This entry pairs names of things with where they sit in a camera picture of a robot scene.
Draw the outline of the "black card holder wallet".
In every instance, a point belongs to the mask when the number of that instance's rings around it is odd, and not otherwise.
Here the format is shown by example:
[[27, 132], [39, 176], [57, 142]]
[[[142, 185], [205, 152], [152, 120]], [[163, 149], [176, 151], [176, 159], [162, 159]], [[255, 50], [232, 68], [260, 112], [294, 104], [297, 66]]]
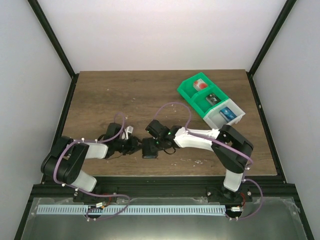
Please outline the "black card holder wallet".
[[142, 139], [142, 158], [156, 159], [158, 157], [158, 149], [155, 146], [155, 139], [152, 137]]

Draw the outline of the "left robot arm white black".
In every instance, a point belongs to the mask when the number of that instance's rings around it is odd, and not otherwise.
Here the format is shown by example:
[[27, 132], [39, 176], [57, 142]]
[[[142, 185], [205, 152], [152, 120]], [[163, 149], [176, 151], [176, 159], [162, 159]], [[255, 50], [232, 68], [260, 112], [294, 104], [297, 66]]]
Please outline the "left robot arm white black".
[[105, 134], [95, 140], [60, 137], [41, 165], [41, 172], [62, 185], [84, 190], [89, 201], [97, 202], [102, 189], [97, 179], [82, 170], [86, 159], [108, 159], [114, 153], [131, 155], [142, 149], [142, 140], [133, 135], [132, 126], [110, 123]]

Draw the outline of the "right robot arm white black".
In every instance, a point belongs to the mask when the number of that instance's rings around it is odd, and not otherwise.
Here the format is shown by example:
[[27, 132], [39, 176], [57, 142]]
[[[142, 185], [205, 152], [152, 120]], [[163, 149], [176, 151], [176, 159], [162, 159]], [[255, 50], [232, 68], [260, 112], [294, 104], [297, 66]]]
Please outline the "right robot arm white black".
[[158, 120], [152, 120], [145, 129], [151, 137], [142, 139], [142, 157], [155, 159], [158, 152], [195, 148], [214, 152], [226, 169], [222, 195], [229, 202], [240, 196], [244, 172], [253, 164], [253, 144], [230, 125], [220, 129], [198, 130], [174, 125], [168, 128]]

